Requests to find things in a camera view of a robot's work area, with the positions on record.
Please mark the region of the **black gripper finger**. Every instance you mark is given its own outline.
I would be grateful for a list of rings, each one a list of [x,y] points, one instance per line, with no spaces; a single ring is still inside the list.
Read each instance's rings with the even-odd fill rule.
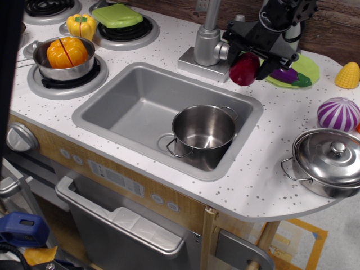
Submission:
[[[260,57],[259,59],[263,62],[261,63],[257,73],[257,80],[265,79],[281,66],[282,57],[280,56],[268,56],[265,58]]]
[[[233,66],[243,53],[243,45],[239,42],[229,43],[229,65]]]

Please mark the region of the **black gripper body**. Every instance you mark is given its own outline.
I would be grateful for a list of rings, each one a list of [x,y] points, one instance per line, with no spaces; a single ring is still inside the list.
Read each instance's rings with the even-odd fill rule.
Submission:
[[[258,57],[280,56],[281,66],[290,66],[299,59],[298,53],[288,45],[281,32],[267,29],[260,21],[229,21],[223,39],[228,45],[232,42],[241,43],[243,52],[251,52]]]

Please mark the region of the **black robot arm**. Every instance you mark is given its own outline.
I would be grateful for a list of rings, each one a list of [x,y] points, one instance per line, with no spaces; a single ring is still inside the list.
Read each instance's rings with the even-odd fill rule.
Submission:
[[[316,1],[268,1],[259,11],[258,21],[229,21],[223,34],[229,44],[227,62],[233,66],[241,52],[257,55],[263,59],[257,80],[279,68],[288,70],[299,56],[285,41],[285,32],[317,11]]]

